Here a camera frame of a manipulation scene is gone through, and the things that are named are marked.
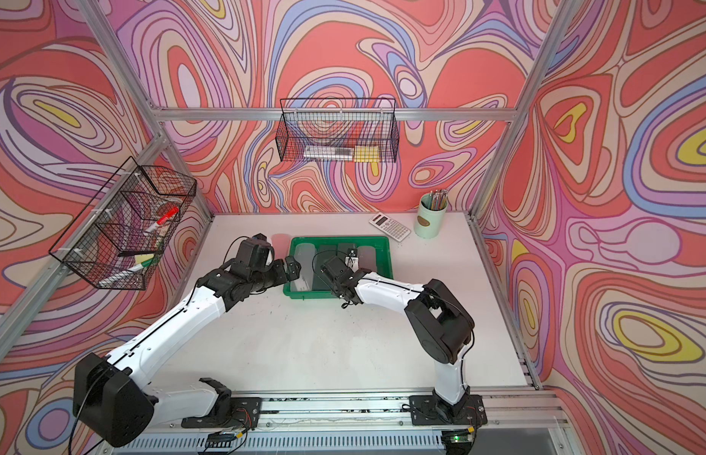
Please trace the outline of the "pink pencil case front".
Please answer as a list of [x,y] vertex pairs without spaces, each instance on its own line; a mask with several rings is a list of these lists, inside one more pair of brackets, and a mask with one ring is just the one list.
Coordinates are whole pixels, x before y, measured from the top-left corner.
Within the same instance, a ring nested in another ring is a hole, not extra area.
[[376,250],[373,246],[359,246],[359,269],[377,271]]

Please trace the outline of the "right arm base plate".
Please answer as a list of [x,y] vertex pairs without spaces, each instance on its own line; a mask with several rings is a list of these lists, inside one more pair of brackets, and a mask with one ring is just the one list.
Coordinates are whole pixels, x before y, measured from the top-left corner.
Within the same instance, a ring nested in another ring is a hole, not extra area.
[[435,394],[411,395],[402,405],[408,411],[414,426],[463,426],[480,428],[489,420],[481,395],[465,394],[451,405]]

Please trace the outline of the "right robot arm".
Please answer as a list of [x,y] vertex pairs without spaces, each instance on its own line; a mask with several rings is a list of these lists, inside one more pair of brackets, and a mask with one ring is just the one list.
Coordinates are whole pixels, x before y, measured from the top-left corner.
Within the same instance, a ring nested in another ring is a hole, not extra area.
[[470,386],[465,359],[475,343],[474,318],[444,282],[406,284],[360,268],[339,257],[313,269],[335,297],[350,305],[375,305],[407,318],[423,351],[434,360],[435,406],[440,414],[456,414],[466,406]]

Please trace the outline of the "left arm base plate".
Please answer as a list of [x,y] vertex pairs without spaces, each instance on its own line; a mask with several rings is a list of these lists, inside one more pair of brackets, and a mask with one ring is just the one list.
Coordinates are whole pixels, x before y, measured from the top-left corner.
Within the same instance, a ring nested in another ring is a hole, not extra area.
[[222,398],[220,405],[214,405],[212,411],[203,417],[182,419],[183,428],[231,428],[243,426],[254,430],[261,415],[260,397]]

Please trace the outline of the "pink pencil case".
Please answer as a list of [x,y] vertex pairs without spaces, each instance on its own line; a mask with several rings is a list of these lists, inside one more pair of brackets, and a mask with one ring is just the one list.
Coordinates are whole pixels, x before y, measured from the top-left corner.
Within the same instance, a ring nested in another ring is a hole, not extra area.
[[292,242],[292,237],[286,233],[277,233],[271,237],[276,259],[285,259],[289,255],[290,242]]
[[359,269],[377,271],[376,250],[373,246],[359,246]]

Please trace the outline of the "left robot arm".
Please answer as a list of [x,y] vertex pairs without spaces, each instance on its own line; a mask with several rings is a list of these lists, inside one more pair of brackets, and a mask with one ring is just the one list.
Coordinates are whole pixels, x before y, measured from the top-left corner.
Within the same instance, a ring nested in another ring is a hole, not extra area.
[[90,353],[75,367],[72,413],[112,447],[123,447],[147,427],[201,419],[226,427],[231,392],[205,377],[198,386],[152,389],[154,375],[202,328],[256,293],[293,282],[301,265],[289,256],[240,275],[230,263],[199,279],[192,291],[152,326],[106,356]]

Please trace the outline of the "clear frosted pencil case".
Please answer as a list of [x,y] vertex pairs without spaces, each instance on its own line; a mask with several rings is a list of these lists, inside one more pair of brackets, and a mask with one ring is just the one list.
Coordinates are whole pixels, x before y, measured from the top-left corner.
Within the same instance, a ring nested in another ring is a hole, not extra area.
[[311,291],[313,284],[312,262],[316,253],[316,248],[310,243],[297,245],[294,252],[294,259],[298,261],[301,269],[299,278],[292,283],[294,292]]

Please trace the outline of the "dark green pencil case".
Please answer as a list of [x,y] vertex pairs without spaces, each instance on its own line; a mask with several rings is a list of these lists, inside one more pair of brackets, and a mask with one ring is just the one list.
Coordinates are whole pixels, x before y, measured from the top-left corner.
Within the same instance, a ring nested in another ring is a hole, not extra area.
[[317,264],[320,261],[326,261],[338,254],[336,245],[322,245],[313,255],[313,263]]
[[355,244],[341,243],[337,246],[337,255],[344,261],[351,270],[359,269],[359,254]]

